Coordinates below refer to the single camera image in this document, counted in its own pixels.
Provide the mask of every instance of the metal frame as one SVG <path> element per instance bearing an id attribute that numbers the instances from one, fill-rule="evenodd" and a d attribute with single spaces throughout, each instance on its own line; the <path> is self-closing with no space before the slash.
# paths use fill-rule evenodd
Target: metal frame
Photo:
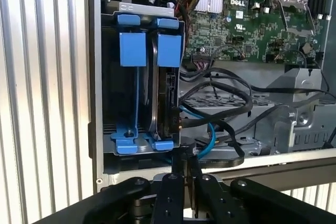
<path id="1" fill-rule="evenodd" d="M 95 109 L 92 112 L 95 112 L 96 121 L 94 123 L 94 127 L 97 129 L 94 134 L 94 139 L 96 140 L 92 146 L 92 154 L 93 159 L 95 162 L 95 175 L 96 175 L 96 182 L 97 182 L 97 190 L 100 190 L 101 187 L 116 184 L 121 181 L 126 180 L 129 177 L 133 176 L 141 176 L 146 179 L 152 179 L 154 175 L 158 173 L 169 172 L 170 167 L 163 167 L 163 168 L 154 168 L 148 170 L 132 170 L 129 172 L 121 172 L 115 175 L 107 175 L 103 173 L 103 158 L 102 155 L 100 157 L 96 156 L 97 153 L 102 153 L 102 144 L 99 141 L 102 141 L 102 104 L 101 104 L 101 52 L 100 52 L 100 42 L 101 42 L 101 35 L 100 35 L 100 0 L 94 0 L 94 71 L 95 75 L 95 85 L 94 85 L 94 92 L 96 96 L 94 97 L 92 107 Z M 261 66 L 261 65 L 254 65 L 254 64 L 240 64 L 239 66 L 234 62 L 226 62 L 226 68 L 233 70 L 238 75 L 242 76 L 244 79 L 253 79 L 253 84 L 260 84 L 259 86 L 263 86 L 265 84 L 265 80 L 275 80 L 280 74 L 282 74 L 282 69 L 280 66 Z M 333 158 L 336 157 L 336 150 L 320 150 L 320 151 L 307 151 L 307 152 L 297 152 L 297 153 L 288 153 L 288 154 L 280 154 L 280 155 L 272 155 L 272 156 L 263 156 L 263 157 L 253 157 L 246 159 L 245 162 L 238 166 L 228 169 L 205 169 L 203 172 L 205 173 L 224 173 L 229 170 L 242 170 L 242 169 L 254 169 L 257 167 L 265 167 L 268 165 L 278 165 L 284 163 L 296 163 L 296 162 L 304 162 L 304 161 L 323 161 L 326 158 Z"/>

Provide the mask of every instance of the green circuit board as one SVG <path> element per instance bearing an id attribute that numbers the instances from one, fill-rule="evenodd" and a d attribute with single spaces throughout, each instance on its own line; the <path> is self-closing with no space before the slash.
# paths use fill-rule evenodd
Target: green circuit board
<path id="1" fill-rule="evenodd" d="M 275 8 L 269 13 L 264 13 L 260 9 L 251 9 L 248 6 L 248 0 L 234 1 L 235 4 L 232 4 L 232 0 L 223 0 L 223 11 L 219 14 L 191 12 L 191 27 L 185 58 L 192 57 L 200 49 L 205 55 L 211 55 L 224 43 L 230 45 L 230 39 L 236 36 L 243 37 L 235 47 L 244 53 L 243 61 L 248 62 L 271 63 L 267 61 L 266 56 L 275 54 L 278 56 L 274 63 L 297 63 L 297 54 L 285 53 L 285 51 L 297 50 L 306 42 L 311 46 L 311 53 L 308 56 L 314 56 L 315 51 L 320 50 L 327 21 L 315 19 L 315 34 L 302 36 L 285 31 L 280 10 Z M 311 29 L 306 15 L 306 11 L 301 9 L 291 8 L 285 11 L 288 27 L 298 31 Z M 274 48 L 270 45 L 280 40 L 281 46 L 274 52 Z M 215 59 L 237 60 L 240 59 L 239 57 L 240 53 L 228 46 L 221 50 Z"/>

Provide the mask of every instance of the chip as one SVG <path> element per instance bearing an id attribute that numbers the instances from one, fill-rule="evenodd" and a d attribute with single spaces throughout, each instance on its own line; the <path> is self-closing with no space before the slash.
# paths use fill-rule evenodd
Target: chip
<path id="1" fill-rule="evenodd" d="M 222 44 L 222 38 L 215 38 L 215 46 L 220 46 Z"/>
<path id="2" fill-rule="evenodd" d="M 246 45 L 245 46 L 245 53 L 249 54 L 252 52 L 252 46 L 251 45 Z"/>

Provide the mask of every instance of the blue latch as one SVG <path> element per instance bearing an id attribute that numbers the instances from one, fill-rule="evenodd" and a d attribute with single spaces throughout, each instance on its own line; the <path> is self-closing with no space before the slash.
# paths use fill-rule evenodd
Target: blue latch
<path id="1" fill-rule="evenodd" d="M 140 26 L 140 17 L 138 15 L 120 14 L 117 19 L 119 25 Z"/>
<path id="2" fill-rule="evenodd" d="M 181 35 L 159 34 L 157 38 L 159 67 L 178 68 L 181 63 Z"/>
<path id="3" fill-rule="evenodd" d="M 120 65 L 123 67 L 145 67 L 146 34 L 119 33 L 119 37 L 120 37 Z"/>
<path id="4" fill-rule="evenodd" d="M 176 19 L 158 18 L 156 20 L 158 28 L 178 29 L 180 23 Z"/>

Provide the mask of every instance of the screw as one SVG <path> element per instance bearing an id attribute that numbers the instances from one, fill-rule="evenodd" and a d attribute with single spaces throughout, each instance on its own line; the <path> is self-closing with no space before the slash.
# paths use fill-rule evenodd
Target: screw
<path id="1" fill-rule="evenodd" d="M 136 185 L 142 185 L 143 183 L 145 183 L 145 181 L 142 179 L 137 179 L 135 182 Z"/>
<path id="2" fill-rule="evenodd" d="M 97 183 L 98 185 L 101 184 L 101 183 L 103 183 L 103 179 L 102 179 L 102 178 L 97 178 L 96 183 Z"/>
<path id="3" fill-rule="evenodd" d="M 302 113 L 300 116 L 299 116 L 299 122 L 301 125 L 306 125 L 309 121 L 309 117 L 306 113 Z"/>
<path id="4" fill-rule="evenodd" d="M 247 186 L 246 182 L 242 181 L 242 180 L 238 181 L 238 185 L 240 185 L 240 186 Z"/>
<path id="5" fill-rule="evenodd" d="M 210 177 L 208 175 L 203 175 L 202 179 L 204 179 L 204 180 L 210 180 Z"/>
<path id="6" fill-rule="evenodd" d="M 293 118 L 294 116 L 295 116 L 295 113 L 294 113 L 294 112 L 289 112 L 289 113 L 288 113 L 288 117 L 289 117 L 289 118 Z"/>
<path id="7" fill-rule="evenodd" d="M 169 175 L 169 177 L 168 177 L 169 179 L 177 179 L 177 176 L 176 175 L 174 175 L 174 174 L 171 174 L 171 175 Z"/>

